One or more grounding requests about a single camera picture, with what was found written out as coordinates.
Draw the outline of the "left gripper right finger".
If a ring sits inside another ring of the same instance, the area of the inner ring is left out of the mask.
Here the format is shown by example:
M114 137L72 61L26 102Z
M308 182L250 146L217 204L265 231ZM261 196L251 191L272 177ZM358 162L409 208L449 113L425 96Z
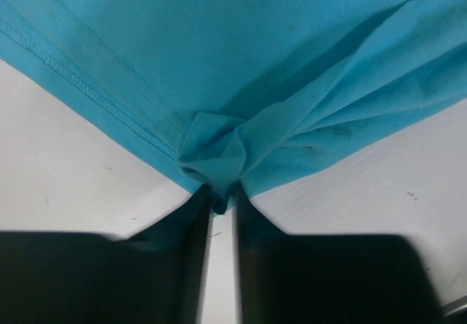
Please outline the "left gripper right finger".
M393 234L289 234L235 184L243 323L442 323L420 256Z

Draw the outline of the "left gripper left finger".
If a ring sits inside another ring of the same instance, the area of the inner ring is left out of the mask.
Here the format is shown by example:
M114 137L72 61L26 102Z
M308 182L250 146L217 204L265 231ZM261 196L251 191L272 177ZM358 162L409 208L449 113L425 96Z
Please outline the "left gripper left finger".
M127 239L1 233L3 323L196 323L212 190Z

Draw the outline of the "cyan t shirt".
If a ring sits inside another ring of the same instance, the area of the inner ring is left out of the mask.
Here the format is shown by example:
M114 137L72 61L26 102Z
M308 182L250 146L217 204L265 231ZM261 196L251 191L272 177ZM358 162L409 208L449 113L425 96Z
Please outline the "cyan t shirt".
M187 190L256 195L466 97L466 0L1 0L1 57Z

